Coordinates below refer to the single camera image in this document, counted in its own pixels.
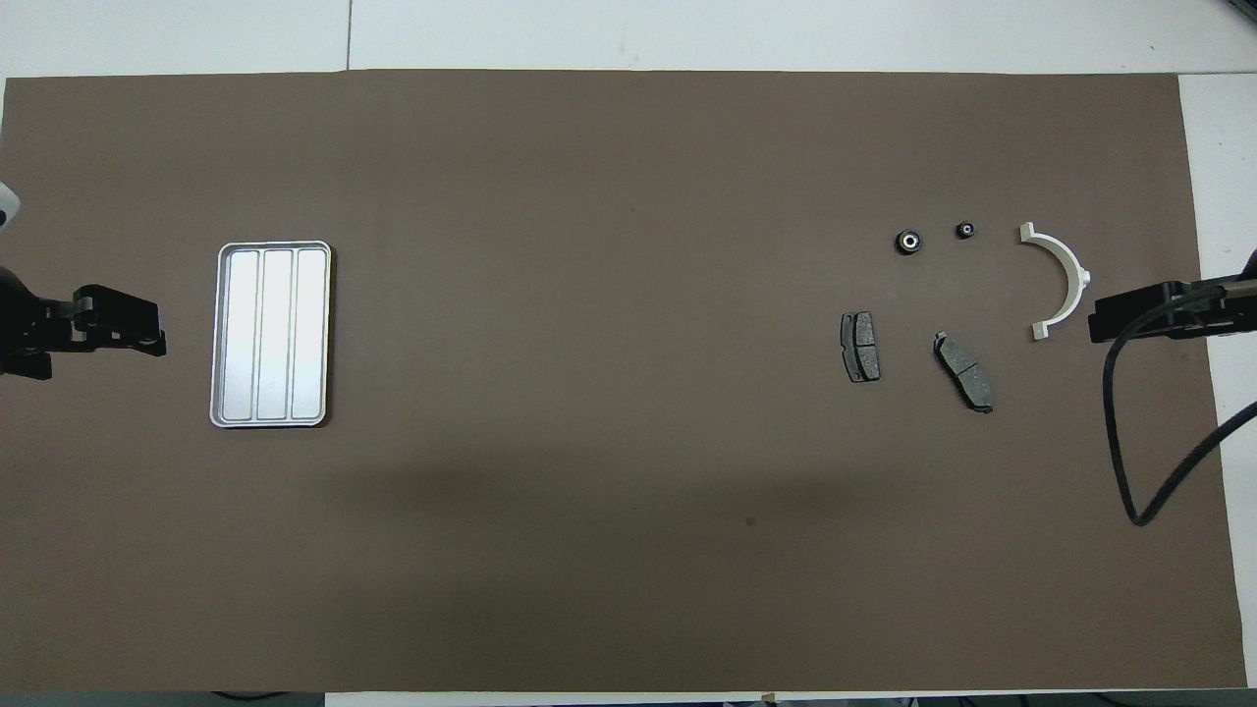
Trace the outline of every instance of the small bushing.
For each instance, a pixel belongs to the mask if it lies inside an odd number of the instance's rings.
[[[895,237],[895,248],[904,255],[911,255],[921,249],[921,237],[915,230],[905,230]]]

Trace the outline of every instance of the black cable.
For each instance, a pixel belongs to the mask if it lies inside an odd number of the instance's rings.
[[[259,699],[270,699],[272,697],[279,697],[280,694],[288,694],[287,692],[261,692],[259,694],[231,694],[230,692],[214,692],[219,697],[225,699],[234,699],[236,702],[256,702]]]
[[[1159,317],[1164,317],[1172,312],[1180,309],[1184,304],[1192,304],[1193,302],[1202,302],[1205,299],[1214,299],[1223,297],[1226,291],[1221,286],[1207,287],[1198,289],[1195,292],[1184,294],[1178,299],[1172,299],[1169,302],[1158,304],[1151,309],[1144,312],[1139,317],[1135,317],[1126,328],[1121,330],[1117,338],[1112,340],[1112,346],[1109,347],[1109,355],[1104,360],[1104,423],[1105,431],[1109,434],[1109,455],[1112,459],[1112,472],[1117,477],[1117,491],[1121,493],[1121,504],[1126,509],[1126,517],[1130,522],[1136,526],[1146,526],[1156,517],[1158,511],[1165,502],[1169,501],[1174,491],[1183,483],[1183,479],[1192,473],[1192,469],[1197,467],[1208,454],[1213,452],[1223,439],[1236,431],[1244,423],[1257,418],[1257,401],[1253,401],[1243,410],[1236,413],[1229,420],[1218,425],[1217,429],[1205,435],[1192,452],[1188,452],[1187,457],[1179,462],[1178,467],[1170,473],[1170,476],[1161,483],[1161,487],[1156,491],[1156,496],[1153,497],[1148,507],[1141,512],[1135,508],[1135,501],[1130,494],[1130,482],[1126,479],[1126,467],[1121,460],[1121,443],[1117,440],[1117,413],[1112,404],[1112,371],[1117,365],[1117,355],[1121,353],[1123,347],[1140,331],[1144,330],[1149,323]]]
[[[1149,706],[1149,704],[1131,704],[1130,702],[1119,702],[1119,701],[1109,697],[1107,694],[1104,694],[1102,692],[1092,692],[1091,696],[1095,697],[1096,699],[1101,701],[1101,702],[1106,702],[1109,704],[1112,704],[1112,707],[1153,707],[1153,706]],[[1155,707],[1193,707],[1193,706],[1192,704],[1156,704]]]

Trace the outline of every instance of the brown mat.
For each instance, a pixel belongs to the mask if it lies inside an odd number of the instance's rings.
[[[1243,684],[1218,462],[1151,527],[1095,297],[1198,277],[1174,77],[16,79],[0,258],[157,301],[170,356],[0,379],[0,686]],[[970,219],[980,233],[952,235]],[[1095,279],[1031,342],[1063,274]],[[921,253],[894,235],[915,228]],[[206,416],[215,255],[337,249],[329,424]],[[854,385],[843,311],[884,380]],[[931,357],[983,361],[996,413]],[[1203,342],[1119,371],[1138,493]]]

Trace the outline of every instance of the metal tray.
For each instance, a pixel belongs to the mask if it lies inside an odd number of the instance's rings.
[[[210,420],[313,426],[327,414],[332,248],[322,240],[219,250]]]

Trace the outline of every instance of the white table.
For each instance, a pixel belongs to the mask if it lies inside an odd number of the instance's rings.
[[[1257,248],[1257,25],[1223,0],[0,0],[0,79],[368,68],[1177,73],[1202,276],[1236,273]],[[1208,345],[1222,420],[1257,398],[1257,333]],[[1257,428],[1222,458],[1252,686]],[[328,704],[762,694],[351,693]],[[856,693],[777,693],[838,696]]]

